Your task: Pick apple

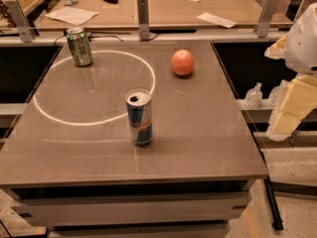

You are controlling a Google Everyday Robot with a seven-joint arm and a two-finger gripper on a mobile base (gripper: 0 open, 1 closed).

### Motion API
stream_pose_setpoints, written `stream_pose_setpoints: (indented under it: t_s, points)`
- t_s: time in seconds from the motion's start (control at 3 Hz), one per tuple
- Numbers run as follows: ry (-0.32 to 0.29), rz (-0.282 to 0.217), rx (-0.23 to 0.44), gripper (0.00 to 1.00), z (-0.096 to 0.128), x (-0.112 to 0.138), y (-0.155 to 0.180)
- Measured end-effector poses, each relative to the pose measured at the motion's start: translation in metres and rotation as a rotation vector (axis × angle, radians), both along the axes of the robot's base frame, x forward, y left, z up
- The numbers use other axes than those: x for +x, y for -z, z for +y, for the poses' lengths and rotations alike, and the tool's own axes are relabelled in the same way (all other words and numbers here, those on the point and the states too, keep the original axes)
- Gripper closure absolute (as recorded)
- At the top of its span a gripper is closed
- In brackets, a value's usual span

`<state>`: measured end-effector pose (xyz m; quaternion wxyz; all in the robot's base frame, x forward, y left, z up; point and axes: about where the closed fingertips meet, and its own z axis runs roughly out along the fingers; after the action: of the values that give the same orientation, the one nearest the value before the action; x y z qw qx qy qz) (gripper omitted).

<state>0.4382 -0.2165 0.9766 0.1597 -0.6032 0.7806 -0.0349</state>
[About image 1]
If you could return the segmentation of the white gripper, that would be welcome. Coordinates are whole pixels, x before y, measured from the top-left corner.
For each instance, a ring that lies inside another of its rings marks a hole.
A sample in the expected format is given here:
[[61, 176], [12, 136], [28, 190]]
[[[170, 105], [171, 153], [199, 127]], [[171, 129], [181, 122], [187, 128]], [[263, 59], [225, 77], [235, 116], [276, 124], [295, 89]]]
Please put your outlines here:
[[268, 47], [264, 55], [285, 59], [288, 68], [299, 72], [290, 82], [281, 82], [268, 120], [267, 136], [283, 141], [317, 107], [317, 77], [308, 75], [317, 73], [317, 3], [309, 5], [288, 34]]

